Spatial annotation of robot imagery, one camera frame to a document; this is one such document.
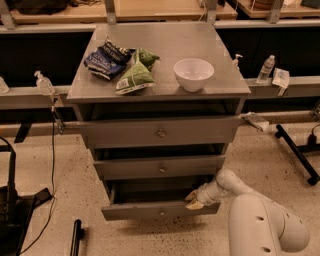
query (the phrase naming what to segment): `speckled floor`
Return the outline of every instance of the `speckled floor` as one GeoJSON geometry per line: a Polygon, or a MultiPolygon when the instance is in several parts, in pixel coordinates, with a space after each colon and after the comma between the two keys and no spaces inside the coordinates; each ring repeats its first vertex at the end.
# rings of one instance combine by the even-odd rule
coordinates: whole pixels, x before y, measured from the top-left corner
{"type": "MultiPolygon", "coordinates": [[[[296,144],[305,144],[315,122],[284,123],[296,144]]],[[[284,205],[301,217],[310,228],[309,246],[290,255],[315,256],[320,252],[320,184],[309,186],[309,177],[283,139],[274,136],[275,124],[261,132],[242,125],[229,146],[224,167],[241,179],[284,205]]],[[[320,137],[320,128],[316,130],[320,137]]],[[[16,188],[20,195],[51,189],[52,149],[50,127],[30,131],[17,152],[16,188]]],[[[217,214],[174,219],[107,222],[100,207],[108,204],[104,188],[92,165],[91,155],[82,138],[74,132],[55,136],[56,202],[50,224],[41,238],[23,255],[70,255],[73,224],[81,219],[85,237],[79,255],[229,255],[228,212],[234,197],[222,201],[217,214]]],[[[308,155],[320,172],[320,153],[308,155]]],[[[7,160],[0,157],[1,184],[6,177],[7,160]]],[[[48,218],[50,203],[34,211],[24,243],[27,247],[39,234],[48,218]]]]}

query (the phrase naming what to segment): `open drawer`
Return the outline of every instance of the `open drawer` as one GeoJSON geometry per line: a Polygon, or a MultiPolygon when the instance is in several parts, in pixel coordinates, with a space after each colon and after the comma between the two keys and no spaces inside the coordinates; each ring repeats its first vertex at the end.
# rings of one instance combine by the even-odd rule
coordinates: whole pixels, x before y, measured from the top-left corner
{"type": "Polygon", "coordinates": [[[230,143],[239,117],[177,117],[81,122],[88,148],[230,143]]]}
{"type": "Polygon", "coordinates": [[[185,208],[184,198],[213,176],[119,180],[111,183],[110,206],[103,207],[106,220],[215,214],[219,203],[202,210],[185,208]]]}
{"type": "Polygon", "coordinates": [[[94,166],[101,180],[213,175],[223,166],[224,147],[204,144],[97,149],[94,166]]]}

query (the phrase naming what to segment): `table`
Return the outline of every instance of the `table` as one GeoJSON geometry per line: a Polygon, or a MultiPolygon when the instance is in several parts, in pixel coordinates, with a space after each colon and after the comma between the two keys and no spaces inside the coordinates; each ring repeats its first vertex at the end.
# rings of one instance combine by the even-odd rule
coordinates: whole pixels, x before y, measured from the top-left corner
{"type": "Polygon", "coordinates": [[[68,100],[90,150],[110,205],[106,220],[214,214],[220,203],[190,211],[184,198],[214,178],[241,123],[250,90],[208,23],[99,25],[84,58],[106,35],[119,47],[142,47],[161,58],[152,70],[156,86],[119,96],[111,82],[80,65],[68,100]],[[186,57],[215,68],[210,84],[190,93],[173,73],[186,57]]]}

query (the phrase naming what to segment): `black pole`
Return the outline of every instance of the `black pole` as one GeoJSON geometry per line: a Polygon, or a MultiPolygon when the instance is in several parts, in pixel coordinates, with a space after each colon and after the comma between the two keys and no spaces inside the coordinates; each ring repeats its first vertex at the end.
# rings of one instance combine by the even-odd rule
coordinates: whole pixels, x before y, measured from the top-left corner
{"type": "Polygon", "coordinates": [[[70,256],[78,256],[80,239],[84,236],[84,230],[81,228],[81,220],[76,220],[73,226],[71,253],[70,256]]]}
{"type": "Polygon", "coordinates": [[[300,162],[303,164],[303,166],[306,168],[308,173],[311,175],[311,178],[308,179],[308,183],[312,186],[316,185],[318,181],[320,180],[320,176],[318,173],[313,169],[309,161],[305,158],[305,156],[300,152],[296,144],[291,140],[290,136],[287,134],[287,132],[283,129],[283,127],[278,124],[276,126],[278,129],[278,132],[276,132],[275,136],[279,139],[281,137],[284,138],[284,140],[288,143],[289,147],[292,149],[292,151],[295,153],[295,155],[298,157],[300,162]]]}

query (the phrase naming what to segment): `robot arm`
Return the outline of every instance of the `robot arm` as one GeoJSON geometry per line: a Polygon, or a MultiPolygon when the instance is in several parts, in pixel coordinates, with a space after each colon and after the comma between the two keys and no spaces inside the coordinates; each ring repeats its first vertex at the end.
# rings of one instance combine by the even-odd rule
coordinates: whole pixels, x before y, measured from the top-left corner
{"type": "Polygon", "coordinates": [[[186,207],[201,209],[232,193],[237,197],[229,213],[230,256],[279,256],[282,251],[307,247],[310,234],[300,218],[248,187],[228,169],[221,169],[215,181],[192,191],[186,207]]]}

